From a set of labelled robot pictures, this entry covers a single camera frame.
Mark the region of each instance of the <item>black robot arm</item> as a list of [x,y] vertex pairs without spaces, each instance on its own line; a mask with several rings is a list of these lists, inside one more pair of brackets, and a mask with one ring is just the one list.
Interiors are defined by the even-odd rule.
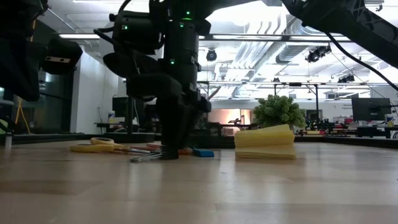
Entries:
[[398,68],[398,28],[367,9],[364,0],[281,1],[304,26],[343,34]]

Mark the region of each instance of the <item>potted plant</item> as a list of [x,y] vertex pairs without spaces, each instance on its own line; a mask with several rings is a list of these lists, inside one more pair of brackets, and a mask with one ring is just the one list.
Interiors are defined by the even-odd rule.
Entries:
[[253,113],[255,122],[263,128],[281,124],[288,124],[291,130],[293,126],[305,127],[305,110],[293,103],[293,98],[269,95],[268,99],[260,99],[259,103]]

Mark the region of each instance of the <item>desk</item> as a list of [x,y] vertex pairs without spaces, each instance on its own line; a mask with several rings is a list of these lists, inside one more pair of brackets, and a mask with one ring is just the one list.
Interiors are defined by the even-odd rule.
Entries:
[[118,128],[123,128],[123,124],[118,123],[94,123],[97,128],[101,129],[101,134],[103,133],[103,128],[105,128],[105,133],[111,133],[111,125],[118,126]]
[[299,142],[295,161],[236,161],[233,150],[215,150],[141,164],[68,152],[88,143],[14,146],[12,161],[0,154],[1,223],[391,224],[398,216],[393,150]]

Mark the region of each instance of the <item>glass wall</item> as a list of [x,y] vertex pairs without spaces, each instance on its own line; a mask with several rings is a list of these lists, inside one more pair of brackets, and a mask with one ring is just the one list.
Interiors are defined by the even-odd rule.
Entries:
[[70,130],[70,113],[72,106],[73,74],[60,76],[39,72],[40,99],[36,102],[22,100],[22,113],[17,112],[19,98],[16,97],[14,110],[18,118],[17,134],[57,134]]

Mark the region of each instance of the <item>white wall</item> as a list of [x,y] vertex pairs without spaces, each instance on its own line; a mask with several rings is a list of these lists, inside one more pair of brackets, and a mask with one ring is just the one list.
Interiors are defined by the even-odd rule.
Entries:
[[118,77],[118,95],[117,97],[127,97],[127,86],[122,77]]
[[[315,110],[317,108],[315,101],[307,100],[295,100],[301,109]],[[225,101],[211,101],[212,109],[247,109],[252,110],[259,103],[256,100],[247,101],[236,101],[236,100],[225,100]],[[319,101],[319,109],[322,110],[323,117],[333,121],[334,117],[337,116],[352,116],[353,107],[351,101]]]
[[99,134],[100,129],[94,123],[101,119],[107,122],[112,97],[117,93],[118,76],[83,53],[73,81],[71,132]]

